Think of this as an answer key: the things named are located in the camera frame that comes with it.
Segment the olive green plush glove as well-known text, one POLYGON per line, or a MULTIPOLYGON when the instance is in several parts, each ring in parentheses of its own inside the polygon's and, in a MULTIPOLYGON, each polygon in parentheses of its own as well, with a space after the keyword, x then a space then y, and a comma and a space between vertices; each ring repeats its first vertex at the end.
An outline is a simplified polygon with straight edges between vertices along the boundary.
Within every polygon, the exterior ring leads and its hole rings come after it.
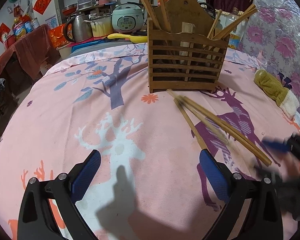
POLYGON ((300 106, 294 93, 283 87, 281 82, 264 69, 256 71, 254 83, 283 111, 288 119, 293 119, 300 106))

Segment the wooden chopstick bundle on table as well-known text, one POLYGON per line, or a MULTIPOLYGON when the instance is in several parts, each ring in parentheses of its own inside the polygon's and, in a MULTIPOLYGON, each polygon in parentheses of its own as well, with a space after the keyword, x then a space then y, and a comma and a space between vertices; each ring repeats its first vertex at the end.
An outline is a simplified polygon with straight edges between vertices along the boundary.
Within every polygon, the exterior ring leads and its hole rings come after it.
POLYGON ((230 136, 232 136, 234 139, 236 139, 241 145, 243 145, 247 150, 249 150, 256 158, 258 158, 264 165, 270 166, 272 164, 272 161, 266 156, 265 153, 263 153, 257 146, 255 146, 249 139, 247 139, 241 132, 233 128, 230 124, 228 124, 226 121, 220 119, 216 115, 212 114, 210 111, 205 109, 203 106, 199 105, 198 103, 194 102, 192 99, 181 96, 173 92, 172 90, 167 90, 168 94, 170 94, 174 99, 177 99, 180 103, 182 103, 188 110, 190 110, 193 115, 199 114, 198 119, 204 123, 213 133, 218 135, 219 139, 227 142, 230 144, 229 140, 226 139, 224 135, 222 135, 221 132, 219 132, 215 127, 208 124, 208 122, 205 119, 202 119, 202 116, 205 116, 212 120, 215 124, 217 124, 220 129, 228 133, 230 136))

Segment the pink printed tablecloth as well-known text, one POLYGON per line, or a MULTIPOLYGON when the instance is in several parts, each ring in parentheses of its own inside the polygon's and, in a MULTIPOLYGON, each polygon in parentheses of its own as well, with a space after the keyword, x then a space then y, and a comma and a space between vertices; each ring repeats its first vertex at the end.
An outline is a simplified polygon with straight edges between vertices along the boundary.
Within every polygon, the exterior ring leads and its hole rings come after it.
MULTIPOLYGON (((199 164, 194 133, 167 92, 150 93, 145 44, 101 49, 53 66, 13 113, 0 138, 0 226, 17 239, 31 178, 54 180, 92 150, 101 165, 75 206, 97 239, 204 239, 225 202, 199 164)), ((259 160, 232 136, 222 142, 187 113, 217 162, 261 181, 259 160)), ((72 239, 49 200, 65 239, 72 239)), ((283 239, 300 230, 282 212, 283 239)))

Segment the clear oil bottle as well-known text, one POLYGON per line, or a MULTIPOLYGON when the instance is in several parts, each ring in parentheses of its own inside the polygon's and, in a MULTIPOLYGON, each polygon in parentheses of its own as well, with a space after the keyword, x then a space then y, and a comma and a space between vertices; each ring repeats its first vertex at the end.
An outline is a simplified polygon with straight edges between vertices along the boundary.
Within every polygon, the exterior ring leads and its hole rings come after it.
MULTIPOLYGON (((227 27, 232 22, 235 22, 235 20, 237 20, 238 18, 239 18, 239 10, 236 7, 234 7, 232 13, 230 13, 226 17, 225 26, 227 27)), ((228 43, 229 48, 231 49, 239 48, 239 43, 243 37, 245 26, 246 26, 246 20, 241 22, 239 25, 235 26, 234 29, 230 32, 230 38, 228 43)))

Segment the wooden utensil holder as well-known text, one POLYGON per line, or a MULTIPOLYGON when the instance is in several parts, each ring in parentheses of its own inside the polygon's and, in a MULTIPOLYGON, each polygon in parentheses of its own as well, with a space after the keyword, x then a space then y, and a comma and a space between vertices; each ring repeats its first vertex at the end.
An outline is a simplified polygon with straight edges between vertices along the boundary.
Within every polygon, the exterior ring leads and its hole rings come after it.
POLYGON ((228 38, 211 39, 214 20, 196 0, 169 0, 147 20, 149 91, 212 91, 221 74, 228 38))

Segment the chopstick in holder right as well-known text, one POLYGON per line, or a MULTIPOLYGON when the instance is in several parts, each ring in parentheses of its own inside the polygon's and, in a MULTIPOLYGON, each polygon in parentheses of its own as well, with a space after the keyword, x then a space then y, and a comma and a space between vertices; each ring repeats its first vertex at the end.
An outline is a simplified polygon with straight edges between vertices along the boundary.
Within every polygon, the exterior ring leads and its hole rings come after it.
POLYGON ((256 5, 252 4, 238 19, 230 23, 223 30, 217 33, 212 40, 223 40, 225 39, 236 27, 245 19, 249 18, 251 15, 257 12, 256 5))

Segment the chopstick in holder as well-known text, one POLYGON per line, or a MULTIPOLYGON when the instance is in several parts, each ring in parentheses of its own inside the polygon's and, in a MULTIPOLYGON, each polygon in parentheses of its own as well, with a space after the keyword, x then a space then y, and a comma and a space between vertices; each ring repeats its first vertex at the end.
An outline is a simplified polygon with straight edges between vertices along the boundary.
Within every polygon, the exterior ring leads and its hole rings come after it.
POLYGON ((225 39, 236 27, 245 19, 249 18, 251 15, 257 12, 256 5, 252 4, 238 19, 230 23, 223 30, 217 33, 212 40, 223 40, 225 39))
POLYGON ((160 9, 161 9, 162 18, 163 18, 164 25, 165 25, 165 31, 170 33, 171 25, 170 25, 170 21, 169 21, 167 10, 166 10, 165 0, 160 0, 160 9))

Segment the red cloth covered table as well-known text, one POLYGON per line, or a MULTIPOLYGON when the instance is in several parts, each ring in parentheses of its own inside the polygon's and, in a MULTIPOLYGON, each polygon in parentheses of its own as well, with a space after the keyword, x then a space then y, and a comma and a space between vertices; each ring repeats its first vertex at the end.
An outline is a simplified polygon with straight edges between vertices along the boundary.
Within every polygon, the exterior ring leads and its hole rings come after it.
POLYGON ((0 75, 13 54, 17 56, 23 71, 33 80, 38 76, 43 62, 54 65, 61 56, 52 46, 49 31, 48 25, 41 25, 12 44, 0 56, 0 75))

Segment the yellow black small pan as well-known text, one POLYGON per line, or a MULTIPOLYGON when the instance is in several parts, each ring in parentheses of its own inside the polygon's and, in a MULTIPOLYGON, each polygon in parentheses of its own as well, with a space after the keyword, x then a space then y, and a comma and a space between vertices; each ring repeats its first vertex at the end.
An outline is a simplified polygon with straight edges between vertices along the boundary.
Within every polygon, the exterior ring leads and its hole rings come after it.
POLYGON ((107 36, 108 39, 125 39, 129 40, 132 43, 146 43, 147 36, 135 36, 135 35, 128 35, 128 34, 120 34, 120 33, 113 33, 107 36))

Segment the steel electric kettle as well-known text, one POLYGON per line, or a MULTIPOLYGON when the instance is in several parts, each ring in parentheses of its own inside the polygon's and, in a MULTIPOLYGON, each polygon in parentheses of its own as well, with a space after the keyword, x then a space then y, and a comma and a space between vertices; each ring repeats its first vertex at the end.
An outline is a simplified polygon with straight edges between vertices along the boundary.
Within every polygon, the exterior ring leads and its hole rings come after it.
POLYGON ((63 35, 69 42, 79 43, 93 38, 89 16, 85 14, 76 15, 68 20, 63 28, 63 35), (71 26, 71 35, 68 35, 68 27, 71 26))

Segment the cream cooking pot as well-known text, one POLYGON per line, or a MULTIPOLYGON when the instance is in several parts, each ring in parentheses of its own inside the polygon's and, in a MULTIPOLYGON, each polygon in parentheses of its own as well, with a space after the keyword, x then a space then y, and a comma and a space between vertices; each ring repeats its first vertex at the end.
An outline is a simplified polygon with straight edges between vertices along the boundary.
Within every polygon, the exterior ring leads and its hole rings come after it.
POLYGON ((114 32, 112 26, 112 15, 92 16, 89 20, 84 20, 91 26, 93 37, 105 37, 114 32))

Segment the chopstick in holder left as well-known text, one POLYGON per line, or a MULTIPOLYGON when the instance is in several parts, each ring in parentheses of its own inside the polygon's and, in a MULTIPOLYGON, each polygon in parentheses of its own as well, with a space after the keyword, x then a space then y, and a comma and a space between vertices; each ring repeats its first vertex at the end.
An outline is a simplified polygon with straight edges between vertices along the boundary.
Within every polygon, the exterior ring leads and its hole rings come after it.
POLYGON ((164 25, 165 25, 165 31, 170 33, 171 25, 170 25, 170 21, 169 21, 167 10, 166 10, 165 0, 160 0, 160 9, 161 9, 162 18, 163 18, 164 25))

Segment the mint green rice cooker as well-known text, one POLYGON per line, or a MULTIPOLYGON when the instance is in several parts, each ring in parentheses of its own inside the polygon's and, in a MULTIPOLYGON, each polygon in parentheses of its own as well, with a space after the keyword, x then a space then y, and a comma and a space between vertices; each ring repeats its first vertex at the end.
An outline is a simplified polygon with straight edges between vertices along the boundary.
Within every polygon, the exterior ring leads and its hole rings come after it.
POLYGON ((140 31, 144 25, 143 10, 138 4, 124 3, 115 7, 111 23, 117 33, 128 34, 140 31))

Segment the white refrigerator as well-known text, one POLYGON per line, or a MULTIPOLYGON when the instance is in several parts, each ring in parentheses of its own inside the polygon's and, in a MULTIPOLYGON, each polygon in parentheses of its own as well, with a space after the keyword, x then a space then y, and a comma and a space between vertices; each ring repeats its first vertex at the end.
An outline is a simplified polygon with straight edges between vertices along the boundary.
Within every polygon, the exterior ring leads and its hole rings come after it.
POLYGON ((40 25, 47 24, 54 29, 65 21, 62 15, 64 0, 31 0, 31 4, 33 16, 40 25))

